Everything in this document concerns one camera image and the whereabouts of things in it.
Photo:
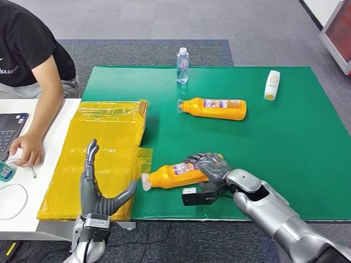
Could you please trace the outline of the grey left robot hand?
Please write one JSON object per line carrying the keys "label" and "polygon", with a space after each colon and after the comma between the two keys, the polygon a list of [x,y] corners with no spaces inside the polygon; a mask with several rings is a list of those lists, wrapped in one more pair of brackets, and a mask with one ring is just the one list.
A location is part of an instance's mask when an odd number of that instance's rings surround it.
{"label": "grey left robot hand", "polygon": [[84,171],[80,177],[80,206],[82,217],[89,213],[112,216],[134,195],[137,181],[133,180],[127,189],[113,197],[104,197],[99,189],[95,177],[95,154],[99,150],[97,139],[88,146]]}

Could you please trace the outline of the person's hand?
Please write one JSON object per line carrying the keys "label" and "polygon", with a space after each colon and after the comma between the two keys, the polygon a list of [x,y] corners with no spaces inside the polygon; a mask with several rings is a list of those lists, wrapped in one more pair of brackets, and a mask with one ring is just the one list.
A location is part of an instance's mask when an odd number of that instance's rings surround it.
{"label": "person's hand", "polygon": [[22,150],[22,155],[14,163],[22,168],[32,168],[42,163],[45,151],[42,144],[42,136],[29,134],[15,139],[10,147],[9,155],[16,154],[18,149]]}

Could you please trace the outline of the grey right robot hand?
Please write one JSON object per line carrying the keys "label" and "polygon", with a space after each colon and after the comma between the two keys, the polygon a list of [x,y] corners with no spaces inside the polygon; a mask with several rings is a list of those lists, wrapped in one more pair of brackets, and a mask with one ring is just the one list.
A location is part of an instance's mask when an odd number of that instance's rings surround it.
{"label": "grey right robot hand", "polygon": [[199,183],[203,191],[214,192],[224,187],[226,185],[225,177],[232,170],[227,161],[217,153],[197,153],[188,156],[185,162],[192,164],[208,179]]}

